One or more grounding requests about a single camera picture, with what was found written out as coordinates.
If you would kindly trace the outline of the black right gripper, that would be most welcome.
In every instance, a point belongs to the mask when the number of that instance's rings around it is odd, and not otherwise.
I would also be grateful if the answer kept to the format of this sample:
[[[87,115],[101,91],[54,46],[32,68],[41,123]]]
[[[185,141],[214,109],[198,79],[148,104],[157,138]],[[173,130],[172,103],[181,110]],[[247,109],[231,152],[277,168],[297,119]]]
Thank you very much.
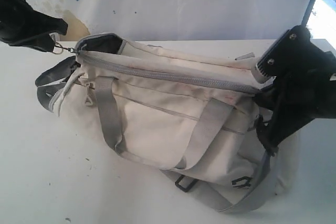
[[[269,121],[258,119],[258,139],[269,156],[279,144],[314,119],[335,119],[335,55],[322,50],[268,52],[262,72],[274,77],[253,97],[272,111]]]

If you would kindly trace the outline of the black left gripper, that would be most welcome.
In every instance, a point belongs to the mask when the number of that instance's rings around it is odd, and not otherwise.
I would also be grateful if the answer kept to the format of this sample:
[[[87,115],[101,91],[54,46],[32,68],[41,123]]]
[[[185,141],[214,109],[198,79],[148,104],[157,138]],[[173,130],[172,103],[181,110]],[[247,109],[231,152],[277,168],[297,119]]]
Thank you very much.
[[[1,0],[1,41],[10,46],[53,52],[55,41],[50,33],[66,35],[67,29],[63,19],[33,10],[26,0]]]

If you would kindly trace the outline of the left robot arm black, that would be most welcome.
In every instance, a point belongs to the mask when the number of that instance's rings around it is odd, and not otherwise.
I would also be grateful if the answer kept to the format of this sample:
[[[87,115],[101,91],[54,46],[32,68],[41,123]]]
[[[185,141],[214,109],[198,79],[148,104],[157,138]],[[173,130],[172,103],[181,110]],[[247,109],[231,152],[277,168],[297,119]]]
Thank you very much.
[[[26,0],[1,0],[1,41],[14,47],[54,52],[61,44],[52,33],[66,35],[68,24],[34,10]]]

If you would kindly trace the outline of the right robot arm black grey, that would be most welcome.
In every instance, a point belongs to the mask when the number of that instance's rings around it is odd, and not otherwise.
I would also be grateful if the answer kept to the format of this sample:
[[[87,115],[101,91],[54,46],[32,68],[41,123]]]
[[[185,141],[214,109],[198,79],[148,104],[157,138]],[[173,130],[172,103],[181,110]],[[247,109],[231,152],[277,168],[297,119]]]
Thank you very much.
[[[314,119],[335,119],[335,56],[323,52],[297,60],[262,88],[253,101],[272,112],[270,120],[259,117],[256,132],[271,156],[282,141]]]

